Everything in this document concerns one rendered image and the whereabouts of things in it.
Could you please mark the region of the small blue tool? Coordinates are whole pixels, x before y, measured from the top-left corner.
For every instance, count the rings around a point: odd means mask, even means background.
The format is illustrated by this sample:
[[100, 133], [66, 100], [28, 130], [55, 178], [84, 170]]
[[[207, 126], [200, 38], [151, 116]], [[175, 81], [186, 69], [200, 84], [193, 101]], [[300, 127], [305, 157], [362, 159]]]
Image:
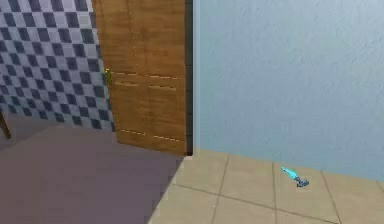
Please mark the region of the small blue tool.
[[281, 170], [286, 173], [291, 179], [293, 179], [296, 182], [297, 187], [305, 187], [309, 185], [308, 180], [302, 180], [295, 171], [290, 170], [288, 168], [282, 167]]

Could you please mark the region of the brown wooden furniture leg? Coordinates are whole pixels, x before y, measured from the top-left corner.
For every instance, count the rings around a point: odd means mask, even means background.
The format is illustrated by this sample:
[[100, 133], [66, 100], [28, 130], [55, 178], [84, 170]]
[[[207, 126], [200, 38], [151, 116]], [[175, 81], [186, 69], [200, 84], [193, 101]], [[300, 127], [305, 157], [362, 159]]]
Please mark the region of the brown wooden furniture leg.
[[0, 110], [0, 128], [2, 129], [5, 137], [7, 139], [11, 139], [11, 133], [9, 131], [9, 128], [7, 126], [7, 123], [5, 121], [4, 115], [1, 110]]

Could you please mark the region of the brown wooden room door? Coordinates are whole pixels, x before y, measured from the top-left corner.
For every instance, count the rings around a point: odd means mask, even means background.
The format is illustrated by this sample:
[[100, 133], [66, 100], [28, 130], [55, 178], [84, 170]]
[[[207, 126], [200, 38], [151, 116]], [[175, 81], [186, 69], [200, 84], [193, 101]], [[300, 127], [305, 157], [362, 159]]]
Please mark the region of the brown wooden room door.
[[117, 140], [187, 154], [186, 0], [92, 0]]

